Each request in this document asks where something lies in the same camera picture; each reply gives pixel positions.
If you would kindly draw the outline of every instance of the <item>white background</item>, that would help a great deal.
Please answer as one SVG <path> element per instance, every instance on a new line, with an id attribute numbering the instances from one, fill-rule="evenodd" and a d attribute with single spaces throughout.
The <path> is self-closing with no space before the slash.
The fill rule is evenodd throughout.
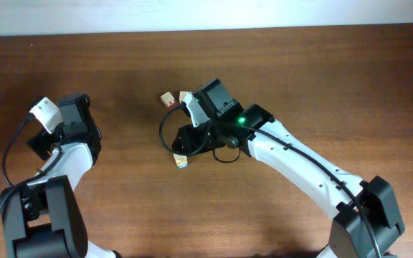
<path id="1" fill-rule="evenodd" d="M 0 35 L 413 22 L 413 0 L 0 0 Z"/>

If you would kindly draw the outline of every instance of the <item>brown table surface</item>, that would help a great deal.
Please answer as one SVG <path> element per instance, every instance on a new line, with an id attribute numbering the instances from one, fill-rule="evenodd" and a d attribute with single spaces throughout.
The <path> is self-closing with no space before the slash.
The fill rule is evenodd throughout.
<path id="1" fill-rule="evenodd" d="M 338 166 L 390 182 L 406 226 L 391 252 L 413 257 L 413 24 L 0 37 L 0 191 L 3 150 L 30 102 L 86 92 L 103 132 L 98 162 L 75 191 L 89 240 L 124 257 L 321 249 L 330 221 L 277 171 L 211 153 L 178 170 L 162 148 L 160 95 L 215 77 Z M 167 141 L 188 121 L 170 118 Z M 24 144 L 40 128 L 29 124 L 13 146 L 13 181 L 42 166 Z"/>

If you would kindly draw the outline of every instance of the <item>white wall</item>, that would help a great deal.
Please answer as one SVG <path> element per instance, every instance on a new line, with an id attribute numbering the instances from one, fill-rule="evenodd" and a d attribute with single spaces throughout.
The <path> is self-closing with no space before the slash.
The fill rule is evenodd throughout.
<path id="1" fill-rule="evenodd" d="M 0 35 L 413 22 L 413 0 L 0 0 Z"/>

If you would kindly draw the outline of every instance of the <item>cable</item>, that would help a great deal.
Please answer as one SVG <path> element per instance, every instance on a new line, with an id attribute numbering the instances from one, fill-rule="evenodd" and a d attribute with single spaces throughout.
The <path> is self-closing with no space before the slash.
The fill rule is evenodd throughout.
<path id="1" fill-rule="evenodd" d="M 6 159 L 7 159 L 7 154 L 9 153 L 9 150 L 11 149 L 12 144 L 14 144 L 15 139 L 17 138 L 17 136 L 19 136 L 20 132 L 22 131 L 22 129 L 25 127 L 25 125 L 28 124 L 29 121 L 34 119 L 34 115 L 33 114 L 29 114 L 27 119 L 25 119 L 25 121 L 22 123 L 22 125 L 20 125 L 19 129 L 17 130 L 17 132 L 15 132 L 14 136 L 12 136 L 12 139 L 9 141 L 9 144 L 7 145 L 6 150 L 4 151 L 4 155 L 3 155 L 3 161 L 2 161 L 2 169 L 3 169 L 3 176 L 4 179 L 6 180 L 6 182 L 10 185 L 10 186 L 14 186 L 14 184 L 9 180 L 9 178 L 7 177 L 7 172 L 6 172 Z"/>
<path id="2" fill-rule="evenodd" d="M 242 154 L 242 151 L 241 151 L 241 150 L 238 150 L 238 151 L 239 151 L 239 152 L 238 152 L 238 156 L 237 156 L 233 161 L 223 161 L 223 160 L 220 160 L 220 159 L 216 156 L 216 148 L 214 148 L 214 149 L 213 149 L 213 158 L 214 158 L 214 160 L 219 161 L 220 163 L 226 163 L 226 164 L 234 163 L 235 161 L 238 161 L 238 159 L 240 158 L 240 154 Z"/>
<path id="3" fill-rule="evenodd" d="M 58 161 L 60 161 L 61 157 L 63 156 L 63 150 L 60 145 L 57 145 L 58 148 L 58 155 L 57 157 L 44 169 L 43 171 L 39 170 L 39 173 L 32 178 L 28 178 L 27 180 L 24 180 L 20 183 L 18 183 L 15 186 L 11 186 L 9 188 L 9 192 L 6 193 L 4 198 L 0 201 L 0 215 L 1 212 L 6 204 L 6 201 L 9 200 L 9 198 L 14 194 L 16 191 L 18 191 L 22 186 L 31 183 L 32 181 L 36 181 L 37 179 L 40 179 L 41 177 L 45 176 L 55 165 L 57 165 Z"/>
<path id="4" fill-rule="evenodd" d="M 172 110 L 170 110 L 168 113 L 166 113 L 166 115 L 162 118 L 161 124 L 160 124 L 159 127 L 158 127 L 158 136 L 159 136 L 159 138 L 161 139 L 161 143 L 162 143 L 163 147 L 164 147 L 166 150 L 168 150 L 170 153 L 173 153 L 173 154 L 176 154 L 176 155 L 180 155 L 180 156 L 191 157 L 191 156 L 194 156 L 194 155 L 198 154 L 198 153 L 205 147 L 205 145 L 207 144 L 207 141 L 208 141 L 208 132 L 212 129 L 212 123 L 209 123 L 209 122 L 208 122 L 208 124 L 206 125 L 207 128 L 206 128 L 206 132 L 205 132 L 205 135 L 204 135 L 204 140 L 203 140 L 203 142 L 201 143 L 201 145 L 200 145 L 196 150 L 194 150 L 194 151 L 191 152 L 191 153 L 179 153 L 179 152 L 177 152 L 177 151 L 172 150 L 170 147 L 168 147 L 168 146 L 166 145 L 165 141 L 163 140 L 163 136 L 162 136 L 162 128 L 163 128 L 163 124 L 165 123 L 166 119 L 167 119 L 173 112 L 175 112 L 175 111 L 177 111 L 177 110 L 181 110 L 181 109 L 184 108 L 184 107 L 186 107 L 186 103 L 182 102 L 180 105 L 176 106 L 174 109 L 172 109 Z"/>
<path id="5" fill-rule="evenodd" d="M 363 210 L 362 205 L 359 203 L 359 201 L 356 199 L 356 197 L 351 193 L 351 191 L 348 188 L 345 187 L 345 184 L 342 183 L 336 176 L 334 176 L 325 166 L 323 166 L 321 163 L 319 163 L 316 159 L 314 159 L 313 157 L 311 157 L 307 153 L 299 150 L 298 148 L 292 146 L 291 144 L 285 143 L 284 141 L 276 138 L 275 136 L 273 136 L 273 135 L 271 135 L 271 134 L 269 134 L 269 133 L 267 133 L 263 130 L 255 129 L 253 127 L 246 126 L 246 125 L 237 125 L 237 124 L 234 124 L 234 123 L 223 123 L 223 122 L 219 122 L 219 121 L 214 121 L 214 124 L 222 125 L 222 126 L 235 127 L 235 128 L 243 128 L 243 129 L 251 130 L 251 131 L 256 132 L 256 133 L 260 133 L 260 134 L 270 138 L 271 140 L 275 141 L 276 143 L 279 143 L 279 144 L 285 146 L 286 148 L 296 152 L 297 154 L 301 155 L 302 157 L 307 158 L 310 162 L 312 162 L 317 167 L 319 167 L 323 172 L 325 172 L 329 176 L 329 178 L 332 181 L 336 182 L 339 185 L 339 187 L 343 191 L 345 191 L 345 193 L 348 195 L 348 197 L 355 204 L 356 208 L 358 209 L 359 216 L 361 217 L 361 219 L 365 223 L 367 232 L 369 233 L 369 236 L 371 237 L 372 246 L 374 248 L 374 251 L 376 252 L 376 256 L 377 256 L 377 258 L 381 258 L 381 254 L 380 254 L 380 250 L 379 250 L 379 244 L 377 243 L 377 239 L 376 239 L 376 236 L 375 236 L 374 231 L 372 229 L 372 225 L 369 222 L 369 219 L 367 218 L 366 212 Z"/>

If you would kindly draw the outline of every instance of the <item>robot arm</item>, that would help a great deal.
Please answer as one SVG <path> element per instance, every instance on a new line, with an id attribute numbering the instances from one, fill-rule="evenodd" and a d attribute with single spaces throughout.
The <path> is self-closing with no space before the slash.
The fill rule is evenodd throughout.
<path id="1" fill-rule="evenodd" d="M 329 244 L 318 257 L 377 257 L 372 236 L 383 254 L 404 233 L 396 197 L 385 180 L 377 176 L 368 183 L 333 165 L 259 105 L 244 110 L 218 79 L 189 92 L 178 109 L 192 124 L 179 128 L 174 153 L 190 156 L 225 145 L 239 148 L 280 172 L 321 207 L 333 223 Z M 206 144 L 200 135 L 208 135 Z M 366 214 L 373 234 L 356 209 Z"/>
<path id="2" fill-rule="evenodd" d="M 87 230 L 77 205 L 74 189 L 96 162 L 101 134 L 90 116 L 87 95 L 62 98 L 58 108 L 46 97 L 30 113 L 44 126 L 28 145 L 46 160 L 48 172 L 14 193 L 3 211 L 7 257 L 116 258 L 88 241 Z M 43 214 L 50 223 L 30 227 Z"/>

